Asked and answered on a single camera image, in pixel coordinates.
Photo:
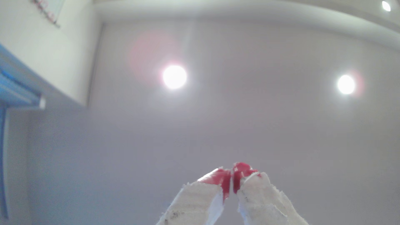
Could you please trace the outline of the white-taped red gripper finger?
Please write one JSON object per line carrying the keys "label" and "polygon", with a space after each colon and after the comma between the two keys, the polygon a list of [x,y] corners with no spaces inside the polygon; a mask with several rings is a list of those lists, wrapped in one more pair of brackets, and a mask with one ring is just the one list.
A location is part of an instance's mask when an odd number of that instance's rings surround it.
{"label": "white-taped red gripper finger", "polygon": [[233,192],[245,225],[308,225],[267,174],[246,163],[233,166]]}
{"label": "white-taped red gripper finger", "polygon": [[216,168],[183,185],[157,225],[214,225],[229,197],[231,170]]}

